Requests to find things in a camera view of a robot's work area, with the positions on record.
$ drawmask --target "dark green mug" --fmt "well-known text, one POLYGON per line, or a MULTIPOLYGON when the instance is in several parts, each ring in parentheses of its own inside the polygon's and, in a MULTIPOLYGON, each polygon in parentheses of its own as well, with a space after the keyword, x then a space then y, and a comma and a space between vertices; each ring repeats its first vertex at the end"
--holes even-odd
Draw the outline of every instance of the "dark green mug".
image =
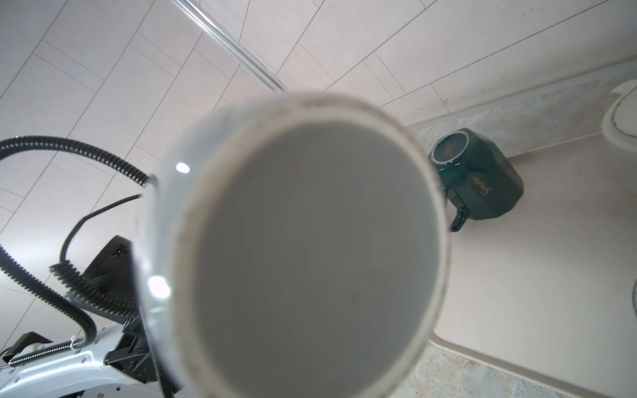
POLYGON ((511 210, 524 192, 522 178, 490 139, 469 129, 442 137, 431 150, 445 196, 457 208, 451 231, 467 218, 496 218, 511 210))

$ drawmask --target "white mug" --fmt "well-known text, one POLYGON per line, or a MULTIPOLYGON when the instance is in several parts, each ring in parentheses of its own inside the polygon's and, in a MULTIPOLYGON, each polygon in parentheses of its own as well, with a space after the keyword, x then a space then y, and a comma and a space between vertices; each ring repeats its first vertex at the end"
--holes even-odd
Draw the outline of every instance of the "white mug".
POLYGON ((359 100, 281 94, 214 113, 162 159, 141 207, 147 332, 201 396, 385 396, 432 333, 440 181, 359 100))

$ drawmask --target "black cable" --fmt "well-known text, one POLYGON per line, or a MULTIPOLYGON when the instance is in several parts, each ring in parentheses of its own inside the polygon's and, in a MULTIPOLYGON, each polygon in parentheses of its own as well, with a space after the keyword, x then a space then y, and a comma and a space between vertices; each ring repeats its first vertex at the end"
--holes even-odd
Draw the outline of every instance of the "black cable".
POLYGON ((66 261, 66 252, 69 250, 69 245, 71 244, 71 241, 73 240, 75 235, 77 235, 78 231, 80 230, 80 228, 82 228, 82 225, 84 225, 84 223, 86 221, 90 220, 91 218, 95 217, 96 215, 100 215, 100 214, 104 213, 107 210, 111 210, 112 208, 114 208, 116 206, 119 206, 120 204, 124 204, 126 202, 133 201, 133 200, 135 200, 137 198, 140 198, 140 197, 141 197, 141 194, 125 197, 123 199, 118 200, 117 202, 111 203, 108 206, 104 206, 103 208, 95 210, 94 212, 82 217, 82 219, 80 221, 78 221, 77 224, 75 224, 75 226, 73 227, 71 232, 68 234, 68 236, 64 240, 64 243, 62 244, 62 249, 60 250, 60 262, 66 261))
MULTIPOLYGON (((106 164, 107 166, 126 175, 141 186, 144 186, 145 182, 148 180, 148 176, 143 171, 126 162, 124 159, 121 159, 120 157, 117 157, 116 155, 96 146, 69 138, 26 136, 4 139, 0 141, 0 160, 3 160, 15 153, 29 150, 58 150, 75 153, 106 164)), ((91 291, 86 287, 88 285, 86 279, 79 275, 75 267, 73 267, 69 261, 65 261, 62 264, 63 266, 59 268, 59 272, 57 274, 58 278, 60 278, 67 287, 77 292, 84 294, 90 293, 83 297, 86 298, 89 303, 96 305, 98 308, 105 309, 106 311, 137 311, 136 306, 130 307, 127 302, 116 301, 108 298, 97 292, 95 289, 91 291)), ((25 289, 33 293, 37 298, 44 300, 47 304, 70 317, 73 321, 80 325, 82 331, 84 331, 84 338, 50 346, 18 358, 14 357, 10 361, 11 366, 18 366, 21 363, 42 358, 47 355, 52 355, 56 352, 81 348, 91 344, 93 340, 95 340, 95 337, 97 336, 97 328, 93 319, 91 319, 86 312, 73 305, 73 303, 26 271, 9 255, 9 253, 7 253, 2 245, 0 245, 0 269, 20 286, 23 286, 25 289)))

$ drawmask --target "gold lettering on mug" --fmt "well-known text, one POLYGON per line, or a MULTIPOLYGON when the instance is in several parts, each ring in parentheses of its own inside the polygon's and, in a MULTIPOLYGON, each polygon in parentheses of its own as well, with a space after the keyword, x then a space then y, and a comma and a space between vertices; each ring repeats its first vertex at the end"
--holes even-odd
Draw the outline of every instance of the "gold lettering on mug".
POLYGON ((478 177, 473 177, 473 183, 477 185, 478 188, 480 188, 480 193, 483 196, 486 196, 489 194, 489 192, 491 192, 491 188, 486 186, 486 184, 484 183, 484 180, 481 180, 478 177))
POLYGON ((442 153, 442 156, 449 156, 454 152, 455 141, 451 142, 451 144, 447 144, 445 147, 445 151, 442 153))

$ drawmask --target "coiled cable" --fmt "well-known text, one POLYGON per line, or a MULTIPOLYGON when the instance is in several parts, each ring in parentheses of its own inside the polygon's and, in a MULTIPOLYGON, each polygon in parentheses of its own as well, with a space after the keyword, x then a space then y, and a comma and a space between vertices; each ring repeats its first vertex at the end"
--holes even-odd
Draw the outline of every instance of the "coiled cable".
MULTIPOLYGON (((62 137, 23 136, 2 140, 0 141, 0 160, 3 160, 15 153, 29 150, 58 150, 62 152, 75 153, 112 167, 140 184, 142 187, 148 180, 148 176, 143 171, 126 162, 124 159, 121 159, 120 157, 96 146, 62 137)), ((0 269, 2 269, 5 274, 7 274, 20 286, 33 293, 36 297, 44 300, 47 304, 70 317, 78 325, 80 325, 84 331, 84 338, 59 343, 21 357, 13 358, 10 360, 11 366, 18 366, 21 363, 52 355, 60 351, 81 348, 91 344, 93 340, 95 340, 95 337, 97 336, 97 328, 93 319, 91 319, 86 312, 73 305, 73 303, 26 271, 9 255, 9 253, 7 253, 2 245, 0 245, 0 269)), ((64 262, 60 267, 56 267, 56 270, 56 276, 58 276, 58 278, 69 289, 80 292, 80 294, 87 294, 88 296, 83 298, 98 308, 120 314, 134 313, 137 311, 136 305, 131 306, 129 302, 112 299, 97 292, 69 261, 64 262)))

